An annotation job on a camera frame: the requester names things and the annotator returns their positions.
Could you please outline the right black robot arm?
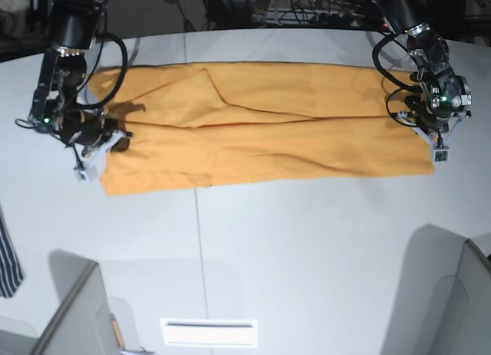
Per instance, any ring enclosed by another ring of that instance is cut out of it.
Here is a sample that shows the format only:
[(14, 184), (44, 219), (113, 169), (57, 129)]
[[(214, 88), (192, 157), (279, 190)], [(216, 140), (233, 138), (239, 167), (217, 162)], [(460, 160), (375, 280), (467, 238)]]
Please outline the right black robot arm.
[[(26, 119), (15, 124), (26, 130), (47, 134), (74, 151), (75, 169), (86, 176), (90, 166), (131, 134), (118, 128), (104, 108), (124, 81), (129, 58), (121, 38), (107, 30), (109, 0), (54, 0), (49, 14), (48, 46), (41, 62), (38, 85)], [(95, 42), (114, 42), (122, 66), (109, 94), (94, 104), (80, 104), (79, 93), (95, 71), (87, 68), (86, 52)]]

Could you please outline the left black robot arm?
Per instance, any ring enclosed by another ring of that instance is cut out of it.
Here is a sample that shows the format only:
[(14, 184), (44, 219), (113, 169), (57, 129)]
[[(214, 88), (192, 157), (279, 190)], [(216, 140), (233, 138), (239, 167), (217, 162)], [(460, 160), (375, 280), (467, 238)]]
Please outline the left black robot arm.
[[(399, 90), (410, 93), (404, 98), (408, 112), (392, 113), (391, 119), (414, 129), (434, 150), (446, 148), (443, 134), (449, 120), (468, 117), (472, 94), (465, 77), (455, 74), (450, 64), (450, 50), (444, 38), (430, 25), (431, 0), (372, 0), (380, 10), (390, 34), (372, 51), (375, 67)], [(414, 61), (414, 85), (399, 81), (382, 68), (381, 49), (399, 35), (407, 36), (407, 53)]]

